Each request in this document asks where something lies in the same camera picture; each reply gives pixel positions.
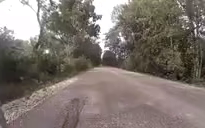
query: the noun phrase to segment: road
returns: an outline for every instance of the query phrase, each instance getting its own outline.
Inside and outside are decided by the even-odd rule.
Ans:
[[[205,128],[205,89],[96,68],[9,128]]]

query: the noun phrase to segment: overcast sky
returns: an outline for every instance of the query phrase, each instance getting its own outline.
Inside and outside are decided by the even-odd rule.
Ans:
[[[103,15],[98,23],[101,26],[101,37],[113,26],[111,12],[113,7],[127,0],[95,0],[96,12]],[[33,11],[20,4],[19,0],[5,0],[0,4],[0,27],[6,26],[14,30],[16,38],[28,40],[38,35],[39,27]]]

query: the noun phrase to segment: gravel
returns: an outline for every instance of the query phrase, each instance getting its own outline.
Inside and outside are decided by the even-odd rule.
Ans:
[[[1,108],[4,112],[7,123],[10,123],[22,114],[30,111],[31,109],[45,101],[47,98],[66,88],[68,85],[75,82],[76,80],[77,78],[72,78],[67,81],[57,83],[53,86],[49,86],[36,92],[33,92],[31,96],[23,97],[2,105]]]

